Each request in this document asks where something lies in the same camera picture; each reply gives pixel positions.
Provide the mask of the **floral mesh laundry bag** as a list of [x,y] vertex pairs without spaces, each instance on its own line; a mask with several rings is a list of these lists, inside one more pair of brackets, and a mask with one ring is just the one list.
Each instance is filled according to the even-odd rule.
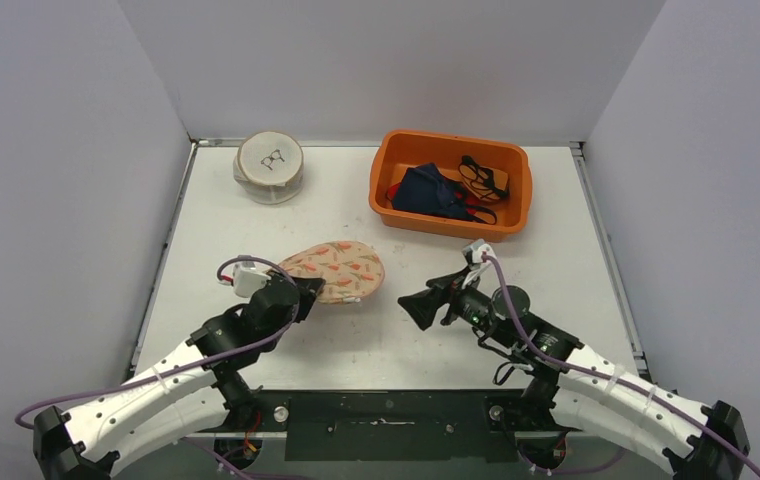
[[351,240],[315,245],[280,261],[278,266],[294,278],[323,279],[317,302],[328,305],[360,303],[376,292],[386,277],[378,253]]

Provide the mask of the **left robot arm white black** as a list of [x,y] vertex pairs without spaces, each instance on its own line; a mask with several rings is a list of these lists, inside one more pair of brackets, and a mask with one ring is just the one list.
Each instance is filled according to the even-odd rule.
[[181,438],[224,425],[246,428],[256,399],[242,368],[305,319],[321,278],[273,275],[245,303],[195,330],[151,368],[87,403],[34,419],[33,454],[47,479],[110,479]]

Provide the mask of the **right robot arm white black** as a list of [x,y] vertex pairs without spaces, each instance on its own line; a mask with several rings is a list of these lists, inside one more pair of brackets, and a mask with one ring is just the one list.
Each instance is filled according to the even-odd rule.
[[523,289],[503,284],[486,295],[466,283],[467,273],[431,279],[398,303],[422,330],[466,322],[487,348],[524,370],[528,425],[594,434],[675,479],[737,479],[748,468],[750,442],[735,407],[661,389],[532,313]]

